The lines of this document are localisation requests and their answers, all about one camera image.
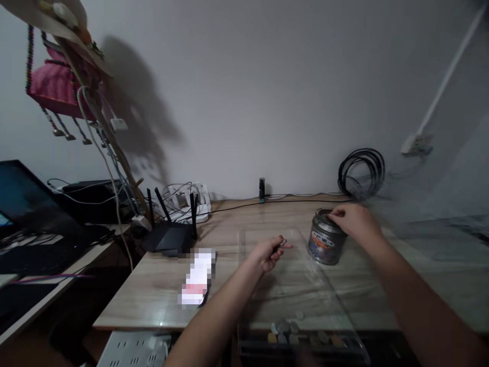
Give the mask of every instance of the hand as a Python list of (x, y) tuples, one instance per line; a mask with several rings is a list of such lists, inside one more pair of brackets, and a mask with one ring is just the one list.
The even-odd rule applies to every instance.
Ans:
[(275, 253), (274, 249), (280, 245), (283, 240), (283, 236), (273, 237), (269, 240), (259, 242), (253, 251), (250, 253), (250, 259), (257, 261), (258, 264), (263, 268), (265, 273), (271, 271), (280, 256), (284, 254), (284, 248), (292, 248), (292, 245), (285, 243), (283, 247), (280, 247)]
[(328, 218), (338, 224), (360, 245), (367, 240), (382, 238), (381, 227), (370, 211), (359, 204), (337, 206)]

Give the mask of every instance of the coin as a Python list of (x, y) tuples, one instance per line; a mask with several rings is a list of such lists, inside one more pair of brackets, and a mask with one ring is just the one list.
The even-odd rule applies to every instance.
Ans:
[(290, 324), (286, 321), (284, 323), (284, 332), (289, 332), (289, 330), (290, 330)]
[(277, 334), (283, 333), (285, 331), (285, 325), (287, 324), (287, 321), (285, 321), (284, 318), (280, 318), (277, 321), (275, 321), (275, 328), (277, 330)]
[(287, 338), (284, 334), (279, 334), (277, 340), (279, 341), (279, 344), (287, 344)]
[(311, 342), (311, 345), (313, 347), (320, 347), (321, 346), (321, 342), (319, 341), (319, 338), (317, 337), (317, 335), (311, 335), (309, 337), (309, 341)]
[(304, 313), (302, 311), (296, 311), (295, 317), (297, 317), (298, 320), (303, 320), (304, 319)]
[(270, 326), (270, 330), (272, 331), (273, 334), (277, 335), (279, 332), (277, 331), (277, 327), (275, 326), (275, 323), (272, 323)]
[(273, 333), (268, 333), (268, 342), (270, 344), (277, 344), (277, 337)]
[(299, 332), (299, 326), (294, 321), (290, 322), (290, 332), (292, 334), (297, 334)]
[(326, 334), (325, 331), (319, 330), (317, 332), (317, 336), (319, 337), (319, 340), (321, 341), (321, 343), (323, 343), (323, 344), (329, 344), (330, 343), (330, 337), (328, 336), (328, 334)]
[(345, 342), (343, 341), (343, 339), (340, 338), (340, 336), (337, 335), (337, 334), (331, 335), (331, 341), (333, 342), (333, 345), (335, 347), (341, 347), (341, 348), (346, 347)]
[(289, 343), (291, 344), (299, 344), (299, 338), (295, 334), (289, 335)]

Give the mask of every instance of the power plug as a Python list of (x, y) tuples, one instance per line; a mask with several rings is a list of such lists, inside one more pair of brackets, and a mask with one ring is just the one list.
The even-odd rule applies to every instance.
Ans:
[(401, 147), (402, 154), (417, 154), (426, 152), (433, 134), (423, 133), (409, 135)]
[(143, 227), (148, 232), (151, 232), (151, 223), (143, 216), (134, 216), (132, 218), (132, 224), (135, 226)]
[(114, 131), (116, 132), (117, 130), (128, 130), (129, 128), (127, 127), (126, 122), (123, 119), (120, 118), (113, 118), (111, 120), (111, 125)]

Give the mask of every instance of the white wall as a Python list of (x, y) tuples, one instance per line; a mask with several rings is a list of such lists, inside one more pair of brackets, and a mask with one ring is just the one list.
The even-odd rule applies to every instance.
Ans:
[(393, 222), (489, 214), (489, 14), (463, 54), (426, 131), (433, 151), (390, 179), (378, 211)]
[[(480, 2), (84, 4), (116, 77), (135, 176), (243, 198), (262, 176), (275, 193), (335, 191), (341, 160), (359, 147), (397, 164)], [(96, 149), (53, 137), (25, 95), (26, 26), (4, 9), (0, 46), (0, 159), (43, 180), (106, 178)]]

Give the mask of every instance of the cable bundle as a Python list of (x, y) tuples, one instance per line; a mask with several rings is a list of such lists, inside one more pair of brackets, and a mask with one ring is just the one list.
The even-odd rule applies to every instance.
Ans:
[[(366, 191), (363, 189), (358, 180), (348, 174), (352, 166), (357, 163), (365, 164), (370, 171), (370, 185)], [(340, 188), (341, 192), (348, 197), (356, 200), (365, 200), (371, 196), (374, 196), (380, 190), (382, 184), (384, 183), (385, 172), (386, 165), (382, 154), (375, 149), (357, 149), (350, 153), (350, 155), (346, 157), (343, 162), (341, 162), (340, 168), (338, 169), (338, 187)], [(347, 178), (351, 179), (359, 186), (359, 192), (352, 193), (346, 188)]]

